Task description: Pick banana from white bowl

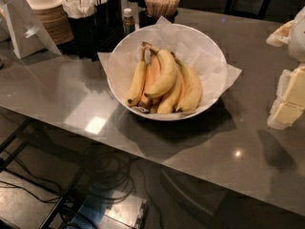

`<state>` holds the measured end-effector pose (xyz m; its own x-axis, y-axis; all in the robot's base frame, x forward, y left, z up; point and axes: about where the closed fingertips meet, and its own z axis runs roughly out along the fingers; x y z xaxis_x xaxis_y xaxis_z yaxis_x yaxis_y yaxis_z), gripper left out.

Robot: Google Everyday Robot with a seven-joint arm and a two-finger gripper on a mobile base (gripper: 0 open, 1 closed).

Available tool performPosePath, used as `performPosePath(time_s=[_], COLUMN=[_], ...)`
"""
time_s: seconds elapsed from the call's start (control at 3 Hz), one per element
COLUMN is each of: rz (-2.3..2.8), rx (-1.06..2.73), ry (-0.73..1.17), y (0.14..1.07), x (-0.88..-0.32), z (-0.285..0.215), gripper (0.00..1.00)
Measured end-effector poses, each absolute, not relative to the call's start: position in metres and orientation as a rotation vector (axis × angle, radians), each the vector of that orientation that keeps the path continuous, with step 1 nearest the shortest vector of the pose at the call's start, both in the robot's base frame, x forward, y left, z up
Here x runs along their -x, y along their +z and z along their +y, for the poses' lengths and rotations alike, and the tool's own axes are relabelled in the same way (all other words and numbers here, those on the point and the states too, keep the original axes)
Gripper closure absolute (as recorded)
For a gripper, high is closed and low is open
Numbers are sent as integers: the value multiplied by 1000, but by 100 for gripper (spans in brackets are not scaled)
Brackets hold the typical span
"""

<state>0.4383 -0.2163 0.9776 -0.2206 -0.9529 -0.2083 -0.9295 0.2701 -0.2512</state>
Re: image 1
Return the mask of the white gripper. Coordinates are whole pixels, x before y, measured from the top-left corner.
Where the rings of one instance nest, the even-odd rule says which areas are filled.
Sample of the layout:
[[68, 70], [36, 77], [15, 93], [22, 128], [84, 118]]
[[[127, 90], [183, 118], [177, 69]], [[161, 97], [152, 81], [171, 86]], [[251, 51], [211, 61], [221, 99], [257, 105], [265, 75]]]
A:
[[[290, 57], [305, 62], [305, 7], [266, 39], [266, 43], [281, 47], [288, 44]], [[305, 112], [305, 66], [284, 70], [279, 77], [276, 100], [267, 119], [269, 127], [285, 130]]]

